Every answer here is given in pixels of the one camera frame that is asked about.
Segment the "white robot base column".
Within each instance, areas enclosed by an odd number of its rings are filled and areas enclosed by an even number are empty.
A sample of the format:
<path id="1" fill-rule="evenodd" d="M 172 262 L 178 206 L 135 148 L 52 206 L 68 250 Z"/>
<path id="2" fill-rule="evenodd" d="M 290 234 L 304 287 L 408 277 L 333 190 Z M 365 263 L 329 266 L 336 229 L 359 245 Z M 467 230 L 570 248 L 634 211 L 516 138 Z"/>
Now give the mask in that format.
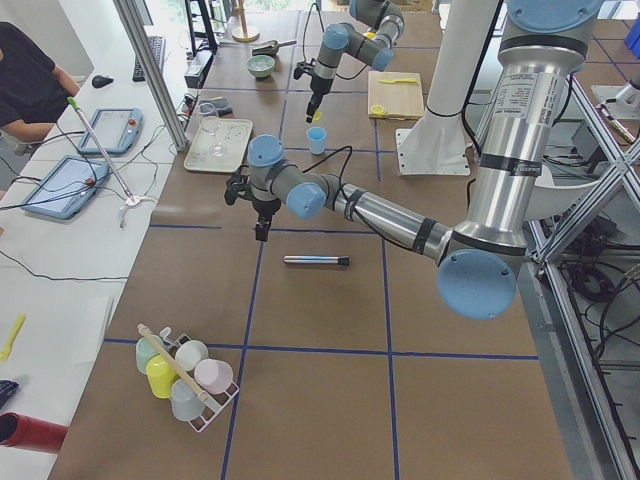
<path id="1" fill-rule="evenodd" d="M 424 115 L 412 129 L 396 131 L 402 175 L 470 173 L 463 111 L 501 8 L 497 0 L 451 3 Z"/>

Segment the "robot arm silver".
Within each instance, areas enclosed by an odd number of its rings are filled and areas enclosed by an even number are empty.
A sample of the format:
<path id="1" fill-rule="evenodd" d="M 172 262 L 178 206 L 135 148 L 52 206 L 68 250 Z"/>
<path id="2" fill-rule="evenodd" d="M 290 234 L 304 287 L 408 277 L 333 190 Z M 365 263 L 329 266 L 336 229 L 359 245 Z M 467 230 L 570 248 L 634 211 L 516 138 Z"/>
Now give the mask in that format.
<path id="1" fill-rule="evenodd" d="M 500 13 L 502 72 L 479 151 L 465 218 L 446 226 L 352 185 L 337 174 L 301 171 L 281 140 L 260 135 L 247 149 L 248 193 L 265 240 L 281 207 L 303 219 L 330 209 L 438 267 L 444 303 L 471 319 L 491 319 L 513 302 L 526 253 L 523 225 L 566 78 L 584 64 L 597 1 L 456 1 L 440 46 L 426 110 L 399 144 L 402 172 L 462 165 L 463 113 Z"/>
<path id="2" fill-rule="evenodd" d="M 384 71 L 393 57 L 392 47 L 404 33 L 405 22 L 400 8 L 391 1 L 351 1 L 350 15 L 374 31 L 372 38 L 359 33 L 346 22 L 329 25 L 322 37 L 316 59 L 299 62 L 294 72 L 311 77 L 312 96 L 306 110 L 311 123 L 323 97 L 330 93 L 343 54 L 361 61 L 377 71 Z"/>

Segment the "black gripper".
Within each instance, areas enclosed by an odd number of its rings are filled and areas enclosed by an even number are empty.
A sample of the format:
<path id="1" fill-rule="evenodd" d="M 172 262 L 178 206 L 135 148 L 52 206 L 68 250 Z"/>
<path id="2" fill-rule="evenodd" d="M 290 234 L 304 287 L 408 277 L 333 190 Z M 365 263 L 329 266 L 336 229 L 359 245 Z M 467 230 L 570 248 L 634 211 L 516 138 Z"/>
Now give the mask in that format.
<path id="1" fill-rule="evenodd" d="M 255 225 L 255 238 L 257 241 L 267 242 L 273 216 L 281 208 L 281 201 L 279 199 L 269 201 L 254 199 L 253 208 L 258 215 Z"/>
<path id="2" fill-rule="evenodd" d="M 306 122 L 311 123 L 313 121 L 316 111 L 320 107 L 322 100 L 331 90 L 331 80 L 324 79 L 322 77 L 313 77 L 310 83 L 312 90 L 312 96 L 309 100 L 306 109 Z"/>

